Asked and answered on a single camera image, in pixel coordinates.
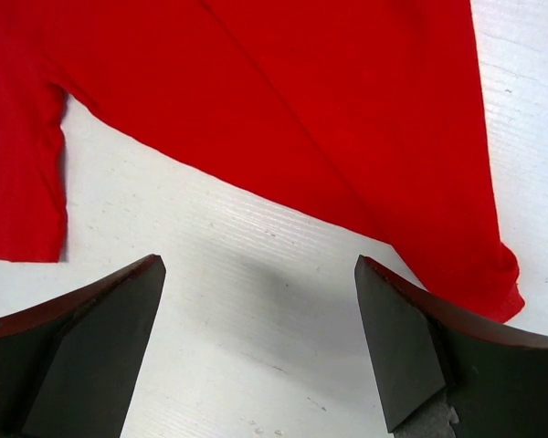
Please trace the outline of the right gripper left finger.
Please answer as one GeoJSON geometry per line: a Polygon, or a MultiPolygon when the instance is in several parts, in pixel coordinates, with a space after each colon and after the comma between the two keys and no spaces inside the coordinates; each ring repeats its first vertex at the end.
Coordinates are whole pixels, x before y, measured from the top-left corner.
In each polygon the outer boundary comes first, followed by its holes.
{"type": "Polygon", "coordinates": [[[160,304],[148,255],[0,318],[0,437],[118,437],[160,304]]]}

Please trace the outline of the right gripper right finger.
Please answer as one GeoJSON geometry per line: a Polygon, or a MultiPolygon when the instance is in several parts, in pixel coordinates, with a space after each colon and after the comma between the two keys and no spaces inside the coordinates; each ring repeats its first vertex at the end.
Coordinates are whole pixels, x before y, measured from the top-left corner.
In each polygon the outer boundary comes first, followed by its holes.
{"type": "Polygon", "coordinates": [[[460,308],[366,256],[354,275],[388,432],[548,437],[548,336],[460,308]]]}

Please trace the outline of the red t-shirt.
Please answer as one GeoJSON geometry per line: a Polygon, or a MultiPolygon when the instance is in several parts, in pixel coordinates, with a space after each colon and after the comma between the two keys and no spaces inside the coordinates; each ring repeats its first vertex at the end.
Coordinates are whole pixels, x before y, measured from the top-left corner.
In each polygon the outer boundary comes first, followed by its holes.
{"type": "Polygon", "coordinates": [[[505,322],[468,1],[0,1],[0,260],[55,263],[68,97],[135,140],[391,245],[505,322]]]}

